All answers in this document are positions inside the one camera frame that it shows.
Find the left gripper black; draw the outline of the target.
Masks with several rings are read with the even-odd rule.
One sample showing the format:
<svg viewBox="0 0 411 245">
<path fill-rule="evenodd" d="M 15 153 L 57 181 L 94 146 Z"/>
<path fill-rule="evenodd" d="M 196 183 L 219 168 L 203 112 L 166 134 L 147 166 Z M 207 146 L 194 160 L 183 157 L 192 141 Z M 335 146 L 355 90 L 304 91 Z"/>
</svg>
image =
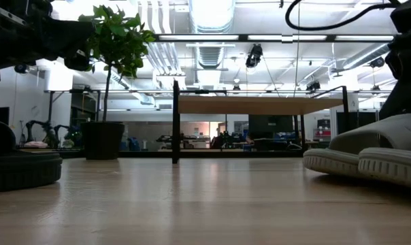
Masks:
<svg viewBox="0 0 411 245">
<path fill-rule="evenodd" d="M 67 68 L 87 71 L 79 49 L 94 30 L 91 22 L 53 18 L 52 0 L 0 0 L 0 70 L 61 56 Z"/>
</svg>

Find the grey slide sandal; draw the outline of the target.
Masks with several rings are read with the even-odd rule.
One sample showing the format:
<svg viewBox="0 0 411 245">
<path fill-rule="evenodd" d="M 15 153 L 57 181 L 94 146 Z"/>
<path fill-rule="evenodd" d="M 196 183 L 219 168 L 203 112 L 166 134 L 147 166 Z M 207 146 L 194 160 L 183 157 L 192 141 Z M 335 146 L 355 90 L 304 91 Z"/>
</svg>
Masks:
<svg viewBox="0 0 411 245">
<path fill-rule="evenodd" d="M 358 171 L 359 153 L 366 148 L 411 150 L 411 114 L 391 116 L 341 133 L 328 148 L 307 150 L 303 166 L 326 174 L 369 178 Z"/>
<path fill-rule="evenodd" d="M 411 150 L 366 148 L 359 153 L 358 171 L 365 177 L 411 187 Z"/>
</svg>

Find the black slide sandal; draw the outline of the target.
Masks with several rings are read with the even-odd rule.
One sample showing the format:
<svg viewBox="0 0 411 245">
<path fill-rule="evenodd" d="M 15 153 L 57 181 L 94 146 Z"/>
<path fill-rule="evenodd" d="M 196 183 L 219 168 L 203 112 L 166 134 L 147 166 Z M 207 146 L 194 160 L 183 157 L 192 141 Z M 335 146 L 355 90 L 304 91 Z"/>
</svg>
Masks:
<svg viewBox="0 0 411 245">
<path fill-rule="evenodd" d="M 16 149 L 16 137 L 0 121 L 0 192 L 53 184 L 61 178 L 63 159 L 58 153 Z"/>
</svg>

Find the green leafy plant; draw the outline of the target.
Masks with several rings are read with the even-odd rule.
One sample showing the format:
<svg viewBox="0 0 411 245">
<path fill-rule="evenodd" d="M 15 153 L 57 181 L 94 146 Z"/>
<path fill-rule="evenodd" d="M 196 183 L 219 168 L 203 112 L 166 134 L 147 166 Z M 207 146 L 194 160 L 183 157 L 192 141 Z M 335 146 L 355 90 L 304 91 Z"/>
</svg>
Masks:
<svg viewBox="0 0 411 245">
<path fill-rule="evenodd" d="M 89 58 L 87 71 L 94 72 L 96 63 L 103 63 L 108 72 L 105 92 L 110 88 L 112 70 L 120 78 L 136 78 L 138 69 L 144 66 L 143 57 L 148 54 L 148 44 L 154 41 L 154 33 L 145 29 L 139 14 L 125 16 L 122 9 L 114 11 L 105 5 L 95 6 L 93 15 L 80 15 L 79 22 L 88 22 L 94 28 L 87 39 L 84 52 Z"/>
</svg>

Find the black room partitions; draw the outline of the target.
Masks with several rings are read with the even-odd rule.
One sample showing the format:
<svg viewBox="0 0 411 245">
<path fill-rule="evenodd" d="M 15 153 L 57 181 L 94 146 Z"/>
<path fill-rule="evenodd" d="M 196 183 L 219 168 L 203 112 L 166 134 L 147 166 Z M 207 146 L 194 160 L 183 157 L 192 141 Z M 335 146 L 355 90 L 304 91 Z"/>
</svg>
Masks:
<svg viewBox="0 0 411 245">
<path fill-rule="evenodd" d="M 348 120 L 343 112 L 337 112 L 338 134 L 362 127 L 377 121 L 376 112 L 356 111 L 348 113 Z"/>
</svg>

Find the black plant pot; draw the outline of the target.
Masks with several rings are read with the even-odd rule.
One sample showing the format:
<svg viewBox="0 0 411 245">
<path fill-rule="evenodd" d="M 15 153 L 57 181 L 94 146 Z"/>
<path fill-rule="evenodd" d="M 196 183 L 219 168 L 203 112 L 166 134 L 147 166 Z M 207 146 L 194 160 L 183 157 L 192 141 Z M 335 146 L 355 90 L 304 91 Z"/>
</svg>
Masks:
<svg viewBox="0 0 411 245">
<path fill-rule="evenodd" d="M 117 122 L 85 122 L 80 126 L 87 160 L 118 158 L 125 126 Z"/>
</svg>

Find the large black screen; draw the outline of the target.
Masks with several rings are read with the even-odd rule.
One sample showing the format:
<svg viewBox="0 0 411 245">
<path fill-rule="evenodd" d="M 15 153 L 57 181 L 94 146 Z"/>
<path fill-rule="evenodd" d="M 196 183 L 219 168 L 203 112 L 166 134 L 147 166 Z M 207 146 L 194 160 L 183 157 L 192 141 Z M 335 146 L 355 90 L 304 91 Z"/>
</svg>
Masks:
<svg viewBox="0 0 411 245">
<path fill-rule="evenodd" d="M 277 133 L 294 132 L 293 117 L 283 115 L 250 115 L 248 134 L 252 139 L 274 138 Z"/>
</svg>

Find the black overhead light bar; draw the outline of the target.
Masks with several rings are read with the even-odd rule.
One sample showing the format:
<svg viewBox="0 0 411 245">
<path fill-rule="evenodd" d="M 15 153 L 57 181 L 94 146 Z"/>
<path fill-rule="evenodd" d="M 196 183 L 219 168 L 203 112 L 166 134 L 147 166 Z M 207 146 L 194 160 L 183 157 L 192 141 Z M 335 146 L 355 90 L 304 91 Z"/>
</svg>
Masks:
<svg viewBox="0 0 411 245">
<path fill-rule="evenodd" d="M 308 42 L 308 43 L 388 43 L 392 35 L 334 35 L 334 34 L 155 34 L 157 42 Z"/>
</svg>

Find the wooden shelf black frame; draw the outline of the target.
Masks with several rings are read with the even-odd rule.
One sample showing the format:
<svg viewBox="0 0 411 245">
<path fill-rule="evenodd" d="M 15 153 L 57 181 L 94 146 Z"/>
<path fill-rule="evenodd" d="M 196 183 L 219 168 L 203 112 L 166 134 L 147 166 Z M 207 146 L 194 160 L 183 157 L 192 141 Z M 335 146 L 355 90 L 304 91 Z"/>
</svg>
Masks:
<svg viewBox="0 0 411 245">
<path fill-rule="evenodd" d="M 307 150 L 305 139 L 304 116 L 336 106 L 342 106 L 345 119 L 348 120 L 348 91 L 345 86 L 341 99 L 321 99 L 319 95 L 306 97 L 205 97 L 205 91 L 195 91 L 194 96 L 187 96 L 181 91 L 178 81 L 173 85 L 173 126 L 172 152 L 173 164 L 179 162 L 180 115 L 181 114 L 248 114 L 248 115 L 291 115 L 295 116 L 295 135 L 301 136 L 302 151 Z"/>
</svg>

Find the black aluminium rig frame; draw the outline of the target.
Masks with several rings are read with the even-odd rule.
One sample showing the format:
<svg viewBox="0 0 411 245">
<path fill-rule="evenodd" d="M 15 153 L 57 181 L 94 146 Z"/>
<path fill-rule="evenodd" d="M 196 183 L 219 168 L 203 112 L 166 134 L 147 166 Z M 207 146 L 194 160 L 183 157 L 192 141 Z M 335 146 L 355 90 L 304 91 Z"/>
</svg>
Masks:
<svg viewBox="0 0 411 245">
<path fill-rule="evenodd" d="M 52 150 L 52 149 L 41 149 L 41 148 L 26 148 L 21 149 L 24 152 L 31 153 L 59 153 L 63 158 L 83 158 L 83 150 Z M 178 155 L 178 158 L 187 159 L 215 159 L 215 158 L 300 158 L 303 156 L 302 150 L 294 151 L 260 151 L 260 152 L 247 152 L 242 149 L 182 149 Z M 170 150 L 163 150 L 157 152 L 150 151 L 120 151 L 118 153 L 119 158 L 172 158 L 173 152 Z"/>
</svg>

